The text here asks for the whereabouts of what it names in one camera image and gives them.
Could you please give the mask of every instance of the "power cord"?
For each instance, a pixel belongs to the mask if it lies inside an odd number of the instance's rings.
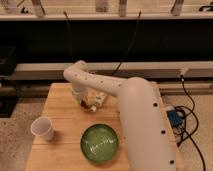
[[[186,88],[185,88],[185,78],[184,78],[184,76],[183,76],[183,75],[180,75],[180,79],[181,79],[181,84],[182,84],[184,93],[186,94],[186,96],[187,96],[187,97],[191,100],[191,102],[192,102],[192,109],[191,109],[190,112],[188,113],[188,114],[191,114],[191,113],[194,111],[194,109],[195,109],[195,101],[194,101],[194,99],[189,95],[189,93],[187,92],[187,90],[186,90]]]
[[[131,41],[129,42],[129,45],[127,47],[127,50],[124,54],[124,56],[122,57],[120,63],[118,64],[117,68],[112,72],[111,76],[115,75],[117,73],[117,71],[119,70],[119,68],[121,67],[122,63],[125,61],[127,55],[129,54],[129,51],[130,49],[132,48],[134,42],[135,42],[135,38],[136,38],[136,35],[137,35],[137,31],[138,31],[138,25],[139,25],[139,22],[140,22],[140,18],[141,18],[141,11],[139,11],[138,13],[138,19],[137,19],[137,22],[136,22],[136,25],[135,25],[135,31],[133,33],[133,36],[132,36],[132,39]]]
[[[16,5],[16,7],[19,7],[21,4],[23,4],[25,2],[25,0],[22,0],[22,1],[20,1],[17,5]]]
[[[70,23],[69,23],[69,17],[67,15],[67,12],[64,11],[63,14],[65,15],[66,17],[66,21],[67,21],[67,33],[68,33],[68,48],[69,48],[69,53],[70,53],[70,56],[71,56],[71,60],[72,60],[72,63],[74,63],[74,57],[73,57],[73,50],[72,50],[72,41],[71,41],[71,27],[70,27]]]
[[[196,144],[196,142],[194,141],[194,139],[192,138],[191,134],[188,133],[188,131],[184,128],[184,127],[180,127],[186,134],[187,136],[189,137],[189,139],[192,141],[193,145],[195,146],[195,148],[197,149],[197,152],[199,153],[200,155],[200,159],[202,161],[202,164],[203,164],[203,171],[206,171],[206,163],[205,163],[205,159],[203,157],[203,154],[200,150],[200,148],[198,147],[198,145]]]
[[[198,153],[199,153],[199,156],[201,158],[201,161],[202,161],[202,165],[203,165],[203,171],[206,171],[206,163],[205,163],[205,159],[203,157],[203,154],[201,152],[201,150],[199,149],[198,145],[196,144],[196,142],[194,141],[194,139],[192,138],[192,135],[198,130],[198,127],[199,127],[199,120],[194,112],[194,109],[195,109],[195,101],[194,99],[189,95],[189,93],[187,92],[186,88],[185,88],[185,79],[184,79],[184,76],[181,75],[180,76],[181,78],[181,83],[182,83],[182,87],[183,87],[183,90],[186,94],[186,96],[191,100],[192,102],[192,109],[190,109],[189,107],[186,107],[186,106],[177,106],[175,107],[175,111],[177,113],[177,115],[182,119],[182,123],[176,127],[173,127],[173,128],[176,128],[177,130],[179,130],[179,132],[174,132],[175,135],[177,136],[180,136],[180,141],[177,142],[177,145],[178,147],[187,139],[190,139],[193,143],[193,145],[195,146],[195,148],[197,149]],[[187,131],[187,118],[190,116],[190,115],[193,115],[194,118],[195,118],[195,121],[196,121],[196,126],[195,128],[189,133]]]

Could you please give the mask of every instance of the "floor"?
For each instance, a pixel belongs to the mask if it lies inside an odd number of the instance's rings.
[[[195,95],[196,113],[200,120],[198,132],[193,136],[200,147],[207,164],[207,170],[213,171],[213,95]],[[183,95],[169,95],[164,101],[172,105],[190,106],[190,101]],[[19,100],[10,119],[0,118],[0,170],[24,171],[27,157],[33,141],[30,124],[43,109],[45,98],[22,98]],[[194,126],[193,118],[189,119],[189,127]],[[190,142],[184,142],[182,153],[186,171],[201,171],[199,155]]]
[[[30,125],[44,102],[45,98],[21,98],[11,118],[0,118],[1,171],[24,171],[33,141]]]

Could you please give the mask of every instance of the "metal frame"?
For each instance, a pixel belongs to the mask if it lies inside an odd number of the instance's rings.
[[[120,17],[126,17],[127,0],[119,0],[119,15]]]
[[[119,14],[69,14],[69,18],[72,20],[135,20],[138,18],[138,13],[127,14],[126,17],[120,17]],[[213,13],[184,13],[180,16],[174,17],[170,13],[153,13],[153,14],[141,14],[140,20],[182,20],[182,19],[213,19]],[[47,21],[47,20],[66,20],[64,14],[57,15],[43,15],[43,17],[37,17],[33,14],[27,15],[0,15],[0,21]]]
[[[32,4],[35,10],[35,14],[37,17],[44,17],[45,16],[45,10],[41,4],[40,0],[32,0]]]
[[[18,64],[10,80],[61,80],[63,71],[71,63]],[[110,75],[118,63],[88,63],[92,72]],[[117,76],[144,78],[178,78],[180,69],[188,68],[185,77],[213,77],[213,61],[206,62],[125,62]]]
[[[175,3],[171,9],[173,16],[179,16],[183,7],[184,0],[175,0]]]

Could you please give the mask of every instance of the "screw hole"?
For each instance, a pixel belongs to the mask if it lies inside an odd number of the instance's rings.
[[[153,106],[154,106],[154,107],[157,107],[157,106],[158,106],[158,104],[157,104],[157,103],[153,103]]]
[[[175,163],[175,161],[174,161],[174,160],[171,160],[169,163],[170,163],[170,164],[174,164],[174,163]]]
[[[165,134],[165,133],[166,133],[166,131],[165,131],[165,130],[162,130],[162,131],[161,131],[161,134]]]

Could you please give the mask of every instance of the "black panel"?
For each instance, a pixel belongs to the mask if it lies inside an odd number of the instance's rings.
[[[17,64],[15,47],[0,46],[0,75],[11,75]]]
[[[70,21],[74,60],[120,61],[136,20]],[[19,62],[71,62],[66,21],[1,21]],[[213,20],[142,20],[126,61],[213,60]]]

